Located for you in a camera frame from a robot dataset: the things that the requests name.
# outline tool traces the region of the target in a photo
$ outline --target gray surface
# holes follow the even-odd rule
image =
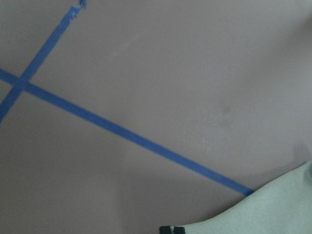
[[[0,68],[16,75],[72,2],[18,3],[0,3]],[[256,189],[311,158],[311,11],[92,0],[31,82]],[[243,198],[28,94],[0,144],[2,233],[156,233]]]

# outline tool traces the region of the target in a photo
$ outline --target light green cloth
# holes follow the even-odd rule
[[[186,234],[312,234],[312,162],[273,180]]]

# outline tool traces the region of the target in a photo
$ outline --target blue cross mark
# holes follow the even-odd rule
[[[52,51],[54,46],[59,41],[60,36],[65,32],[65,30],[69,26],[70,21],[79,13],[79,11],[82,8],[85,7],[85,5],[86,0],[81,0],[79,6],[72,6],[70,8],[70,10],[63,17],[59,25],[56,27],[56,29],[53,31],[49,39],[36,54],[34,59],[30,62],[30,64],[28,65],[28,67],[23,72],[20,78],[0,69],[0,79],[13,86],[8,95],[0,104],[0,123],[2,122],[6,114],[9,112],[10,108],[14,105],[15,101],[18,99],[20,94],[23,91],[25,91],[67,112],[70,112],[73,115],[76,115],[88,122],[91,122],[103,129],[106,129],[122,138],[125,138],[145,149],[148,149],[160,156],[163,156],[166,159],[169,159],[183,167],[186,167],[202,176],[212,179],[215,182],[220,183],[245,196],[252,194],[253,190],[240,183],[237,183],[236,181],[231,180],[230,178],[225,177],[222,174],[219,174],[207,167],[204,167],[182,155],[179,155],[174,151],[171,151],[151,140],[148,140],[134,132],[131,132],[122,126],[110,122],[109,120],[103,117],[100,117],[65,99],[62,99],[48,91],[45,91],[38,86],[29,83],[32,76],[36,73],[36,71],[39,69],[39,67],[42,65],[44,60],[47,58],[49,53]]]

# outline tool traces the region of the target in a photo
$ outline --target blue tape strip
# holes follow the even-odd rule
[[[46,43],[41,47],[36,56],[33,58],[33,60],[30,62],[30,64],[23,72],[23,74],[20,77],[21,81],[23,82],[29,81],[31,77],[36,73],[36,71],[39,69],[39,67],[42,65],[44,60],[47,58],[49,53],[52,51],[54,46],[59,41],[61,35],[65,32],[65,30],[69,26],[70,21],[74,18],[75,15],[79,13],[79,11],[85,6],[85,4],[86,0],[81,0],[80,6],[72,6],[69,9],[69,11],[63,17],[59,25],[50,35]],[[25,85],[26,83],[20,85],[19,87],[14,86],[0,104],[0,123],[2,122],[6,114],[9,112],[11,107],[14,105],[15,101],[18,99],[21,92],[24,90]]]
[[[22,81],[19,81],[18,78],[15,76],[8,74],[4,71],[0,71],[0,79],[7,81],[9,83],[16,83],[20,82],[23,85]],[[91,122],[101,128],[104,128],[112,133],[115,133],[116,135],[123,137],[137,145],[140,145],[144,147],[145,149],[148,149],[158,155],[161,155],[173,162],[176,162],[180,164],[181,166],[184,166],[198,174],[201,174],[207,178],[210,178],[220,184],[223,184],[224,186],[233,189],[245,196],[248,196],[253,193],[253,190],[250,188],[241,185],[234,180],[231,180],[209,168],[206,168],[194,161],[191,161],[159,144],[156,144],[155,142],[152,142],[136,133],[133,133],[105,118],[102,118],[90,111],[87,111],[73,103],[70,103],[67,100],[64,100],[52,93],[49,93],[33,84],[27,83],[25,87],[25,91],[42,99],[45,100],[65,111],[68,111],[75,116],[78,116],[88,122]]]

